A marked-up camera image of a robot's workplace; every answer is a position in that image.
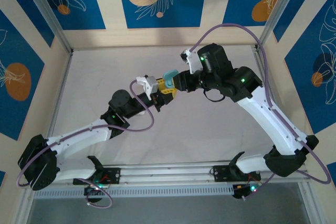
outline metal frame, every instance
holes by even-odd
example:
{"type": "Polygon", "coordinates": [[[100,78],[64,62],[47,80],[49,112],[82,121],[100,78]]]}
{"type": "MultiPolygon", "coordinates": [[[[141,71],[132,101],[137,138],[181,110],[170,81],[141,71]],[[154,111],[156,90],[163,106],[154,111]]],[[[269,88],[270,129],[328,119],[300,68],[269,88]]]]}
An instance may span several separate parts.
{"type": "Polygon", "coordinates": [[[303,202],[305,204],[308,218],[311,223],[327,224],[324,217],[321,205],[318,203],[317,198],[310,183],[298,183],[303,202]]]}
{"type": "MultiPolygon", "coordinates": [[[[69,73],[72,52],[73,49],[67,40],[60,23],[58,22],[55,14],[53,13],[51,7],[46,0],[33,0],[38,7],[39,11],[43,15],[47,24],[49,25],[52,32],[59,39],[61,45],[69,53],[69,60],[67,63],[67,68],[64,74],[64,78],[61,83],[61,87],[58,93],[57,101],[55,104],[55,110],[53,117],[51,119],[50,127],[47,132],[47,136],[51,136],[54,131],[58,110],[61,103],[61,98],[63,95],[64,87],[66,84],[67,76],[69,73]]],[[[276,23],[283,14],[289,0],[278,0],[274,10],[271,12],[269,19],[265,24],[265,29],[261,34],[260,40],[264,45],[269,35],[272,33],[276,23]]],[[[262,57],[256,47],[253,47],[253,52],[255,59],[259,68],[259,71],[262,75],[262,78],[265,80],[264,76],[264,63],[262,57]]],[[[272,98],[275,100],[272,90],[270,90],[272,98]]],[[[112,185],[110,193],[114,197],[134,197],[137,192],[145,192],[143,195],[150,196],[177,196],[177,195],[208,195],[210,194],[232,194],[232,184],[238,183],[216,183],[214,182],[214,177],[211,175],[210,169],[214,165],[227,165],[228,162],[198,162],[198,163],[185,163],[185,164],[148,164],[148,165],[120,165],[115,166],[111,165],[109,167],[119,167],[121,168],[121,177],[120,184],[115,186],[112,185]],[[168,191],[160,191],[165,189],[178,189],[174,191],[173,194],[168,193],[168,191]]],[[[271,174],[267,172],[261,173],[262,180],[265,181],[271,174]]],[[[287,178],[281,178],[275,176],[270,182],[271,183],[290,183],[296,182],[299,185],[305,207],[311,223],[321,223],[325,224],[326,221],[323,217],[321,207],[316,201],[316,197],[310,184],[308,183],[309,179],[302,176],[301,174],[294,173],[287,178]]],[[[60,191],[73,191],[78,190],[82,191],[80,186],[72,186],[70,184],[55,184],[52,185],[46,190],[41,190],[39,192],[33,192],[30,188],[23,189],[21,195],[20,204],[16,208],[16,216],[13,219],[12,223],[26,223],[28,220],[29,212],[31,205],[33,203],[33,198],[41,198],[48,196],[48,198],[58,197],[60,191]]],[[[69,194],[65,193],[63,196],[69,198],[69,194]]]]}
{"type": "Polygon", "coordinates": [[[275,7],[273,8],[268,20],[265,23],[265,28],[260,35],[260,41],[262,45],[265,45],[269,35],[271,35],[273,32],[289,1],[290,0],[278,0],[275,4],[275,7]]]}
{"type": "Polygon", "coordinates": [[[72,54],[73,49],[67,37],[65,36],[63,29],[60,23],[58,22],[53,10],[48,4],[47,0],[33,0],[33,1],[37,6],[38,10],[40,11],[40,13],[42,14],[43,18],[46,20],[51,31],[59,39],[61,45],[69,54],[72,54]]]}
{"type": "MultiPolygon", "coordinates": [[[[233,195],[233,185],[245,182],[215,182],[211,169],[215,165],[228,165],[229,162],[196,162],[175,164],[106,165],[120,168],[119,184],[109,185],[105,190],[113,197],[168,197],[233,195]]],[[[261,182],[272,172],[261,172],[261,182]]],[[[299,173],[287,178],[275,176],[270,183],[307,182],[309,179],[299,173]]],[[[35,193],[36,199],[85,198],[83,188],[69,183],[52,184],[35,193]]],[[[106,197],[99,194],[93,197],[106,197]]]]}

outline blue wall panel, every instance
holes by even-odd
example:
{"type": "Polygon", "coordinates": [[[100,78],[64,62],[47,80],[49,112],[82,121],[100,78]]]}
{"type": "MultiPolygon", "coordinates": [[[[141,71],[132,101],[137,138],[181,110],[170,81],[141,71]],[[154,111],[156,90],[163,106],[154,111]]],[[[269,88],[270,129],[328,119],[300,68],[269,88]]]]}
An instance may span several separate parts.
{"type": "Polygon", "coordinates": [[[0,133],[18,140],[43,61],[0,11],[0,133]]]}
{"type": "MultiPolygon", "coordinates": [[[[54,35],[33,0],[17,0],[50,46],[54,35]]],[[[97,0],[47,0],[64,30],[105,29],[97,0]]]]}
{"type": "Polygon", "coordinates": [[[336,0],[327,0],[285,60],[314,133],[335,123],[336,0]]]}

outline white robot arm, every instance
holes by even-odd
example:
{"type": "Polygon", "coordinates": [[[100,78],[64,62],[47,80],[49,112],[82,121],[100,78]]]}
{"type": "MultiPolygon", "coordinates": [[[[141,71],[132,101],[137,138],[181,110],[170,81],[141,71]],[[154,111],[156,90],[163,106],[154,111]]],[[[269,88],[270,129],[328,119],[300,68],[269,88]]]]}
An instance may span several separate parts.
{"type": "Polygon", "coordinates": [[[108,111],[90,125],[48,139],[41,135],[35,136],[18,162],[21,169],[45,146],[52,147],[25,170],[24,175],[31,188],[40,190],[53,181],[63,179],[100,181],[110,171],[104,169],[97,159],[89,157],[77,161],[69,157],[87,146],[121,134],[129,127],[126,119],[145,110],[139,99],[147,107],[155,106],[159,112],[163,105],[174,99],[177,90],[193,92],[203,89],[204,94],[210,89],[219,90],[223,98],[229,97],[245,109],[273,141],[274,147],[268,153],[238,153],[223,171],[227,175],[227,181],[246,181],[247,175],[258,177],[257,171],[267,170],[286,177],[303,165],[308,151],[300,141],[314,149],[318,144],[317,138],[298,130],[273,102],[272,107],[269,106],[262,81],[251,69],[234,69],[224,49],[216,44],[205,46],[197,53],[186,50],[181,57],[189,65],[189,70],[180,73],[170,71],[164,78],[157,80],[148,76],[138,77],[137,83],[144,86],[145,92],[137,98],[131,98],[127,91],[118,90],[109,102],[108,111]],[[288,130],[286,123],[295,130],[298,137],[288,130]]]}

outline purple cable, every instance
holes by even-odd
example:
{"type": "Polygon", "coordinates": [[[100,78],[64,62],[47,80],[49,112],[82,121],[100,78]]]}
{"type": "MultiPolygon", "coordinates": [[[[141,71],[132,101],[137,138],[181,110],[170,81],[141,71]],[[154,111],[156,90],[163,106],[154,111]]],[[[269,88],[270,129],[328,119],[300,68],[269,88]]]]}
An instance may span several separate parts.
{"type": "MultiPolygon", "coordinates": [[[[65,140],[67,140],[67,139],[69,139],[69,138],[72,138],[73,136],[77,136],[77,135],[79,135],[79,134],[81,134],[81,133],[84,133],[84,132],[87,132],[87,131],[92,131],[92,130],[94,130],[94,129],[98,129],[98,128],[105,128],[105,127],[110,127],[110,128],[114,128],[114,129],[118,129],[118,130],[123,130],[123,131],[128,131],[128,132],[144,132],[144,131],[147,131],[147,130],[149,130],[151,127],[153,127],[153,125],[154,125],[154,116],[153,116],[153,114],[152,114],[152,112],[150,111],[150,109],[146,106],[146,104],[143,102],[143,101],[141,101],[141,99],[136,95],[136,93],[133,91],[133,88],[132,88],[132,86],[134,85],[136,83],[136,80],[134,80],[134,81],[132,81],[131,82],[131,84],[130,84],[130,91],[131,91],[131,93],[132,93],[132,95],[134,96],[134,98],[146,109],[146,111],[148,112],[148,114],[150,115],[150,117],[151,117],[151,119],[152,119],[152,122],[151,122],[151,124],[148,126],[148,127],[146,127],[146,128],[144,128],[144,129],[140,129],[140,130],[132,130],[132,129],[126,129],[126,128],[123,128],[123,127],[120,127],[120,126],[116,126],[116,125],[112,125],[112,124],[104,124],[104,125],[96,125],[96,126],[93,126],[91,129],[90,128],[86,128],[86,129],[83,129],[83,130],[80,130],[80,131],[77,131],[77,132],[74,132],[74,133],[72,133],[72,134],[70,134],[70,135],[68,135],[68,136],[65,136],[65,137],[63,137],[63,138],[61,138],[60,140],[59,140],[59,143],[62,143],[62,142],[64,142],[65,140]]],[[[57,142],[54,142],[54,143],[52,143],[52,144],[50,144],[50,145],[48,145],[47,147],[45,147],[44,149],[42,149],[41,151],[39,151],[34,157],[32,157],[31,158],[31,160],[29,160],[29,162],[23,167],[23,169],[21,170],[21,172],[19,173],[19,175],[17,176],[17,179],[16,179],[16,185],[18,186],[18,187],[25,187],[25,186],[28,186],[29,185],[29,183],[27,183],[27,184],[20,184],[20,179],[21,179],[21,177],[23,176],[23,174],[24,174],[24,172],[27,170],[27,168],[40,156],[40,155],[42,155],[45,151],[47,151],[48,149],[50,149],[50,148],[52,148],[52,147],[54,147],[55,145],[57,145],[58,143],[57,142]]],[[[110,195],[108,195],[107,194],[107,192],[105,192],[105,191],[103,191],[103,190],[101,190],[103,193],[105,193],[110,199],[112,199],[111,198],[111,196],[110,195]]]]}
{"type": "MultiPolygon", "coordinates": [[[[273,107],[273,104],[272,104],[272,101],[271,101],[271,98],[270,98],[270,94],[269,94],[269,80],[268,80],[268,63],[267,63],[267,58],[266,58],[266,52],[265,52],[265,49],[263,47],[263,45],[261,44],[261,41],[259,40],[259,38],[251,31],[249,30],[248,28],[242,26],[242,25],[239,25],[239,24],[234,24],[234,23],[223,23],[223,24],[219,24],[217,26],[214,26],[212,28],[210,28],[199,40],[198,42],[190,49],[190,51],[194,51],[195,48],[203,41],[203,39],[209,34],[211,33],[213,30],[217,29],[217,28],[220,28],[220,27],[238,27],[244,31],[246,31],[248,34],[250,34],[253,39],[256,41],[256,43],[258,44],[258,47],[259,49],[261,50],[261,54],[262,54],[262,58],[264,60],[264,71],[265,71],[265,93],[266,93],[266,100],[267,100],[267,103],[269,105],[270,108],[273,107]]],[[[276,110],[273,110],[274,114],[279,118],[279,120],[286,126],[286,128],[293,134],[293,136],[295,138],[299,138],[299,135],[295,132],[295,130],[289,125],[289,123],[280,115],[280,113],[276,110]]],[[[326,174],[327,176],[327,180],[326,181],[322,181],[318,178],[315,178],[305,172],[302,172],[300,170],[297,170],[298,173],[301,173],[301,174],[304,174],[305,176],[321,183],[321,184],[329,184],[331,183],[331,176],[328,172],[328,169],[325,167],[325,165],[323,164],[323,162],[320,160],[320,158],[314,153],[314,151],[309,148],[309,146],[303,142],[303,141],[299,141],[299,143],[305,147],[309,153],[316,159],[316,161],[319,163],[319,165],[321,166],[321,168],[323,169],[324,173],[326,174]]],[[[272,176],[270,176],[270,178],[265,182],[263,183],[266,184],[270,181],[270,179],[272,179],[274,176],[274,174],[272,176]]]]}
{"type": "Polygon", "coordinates": [[[95,208],[100,208],[100,209],[107,209],[107,208],[112,207],[112,205],[113,205],[113,199],[112,199],[111,195],[109,195],[109,194],[107,193],[107,191],[101,189],[98,185],[96,185],[95,183],[92,183],[91,181],[89,181],[89,180],[87,180],[87,179],[83,179],[83,178],[77,178],[77,179],[79,179],[80,181],[83,181],[84,183],[88,183],[88,184],[91,184],[91,185],[95,186],[97,190],[100,190],[102,193],[104,193],[104,194],[109,198],[109,200],[110,200],[110,203],[108,204],[108,206],[97,206],[97,205],[92,204],[92,203],[89,201],[89,194],[87,194],[87,195],[86,195],[86,202],[87,202],[87,204],[88,204],[89,206],[91,206],[91,207],[95,207],[95,208]]]}

